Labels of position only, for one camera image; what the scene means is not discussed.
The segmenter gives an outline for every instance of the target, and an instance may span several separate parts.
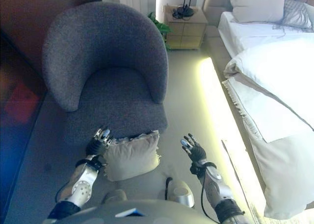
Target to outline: bed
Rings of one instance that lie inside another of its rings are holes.
[[[207,28],[205,43],[263,188],[264,215],[289,219],[314,201],[314,31],[253,22],[247,13],[239,22],[234,8],[206,0],[218,29]]]

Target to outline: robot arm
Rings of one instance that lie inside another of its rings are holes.
[[[215,210],[220,223],[222,224],[248,224],[240,208],[232,196],[222,176],[216,169],[215,164],[208,162],[205,150],[196,139],[188,134],[181,140],[182,148],[192,160],[190,171],[197,175],[206,191],[207,200]]]
[[[61,189],[57,204],[43,224],[55,223],[81,210],[92,195],[92,187],[103,166],[99,161],[99,150],[110,145],[109,129],[98,129],[86,148],[86,158],[76,164],[70,181]]]

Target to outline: lamp base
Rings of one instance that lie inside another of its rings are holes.
[[[177,12],[183,17],[191,17],[194,14],[193,9],[187,7],[187,5],[185,7],[178,7]]]

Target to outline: armchair backrest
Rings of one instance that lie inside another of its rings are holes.
[[[106,2],[87,3],[56,17],[43,46],[43,75],[65,111],[77,110],[91,74],[114,66],[138,70],[153,101],[163,102],[168,59],[150,19],[126,5]]]

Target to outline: nightstand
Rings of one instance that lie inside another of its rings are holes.
[[[172,49],[199,49],[205,33],[207,20],[199,7],[191,7],[194,15],[176,19],[172,16],[177,6],[165,6],[165,23],[173,32],[167,34],[167,44]]]

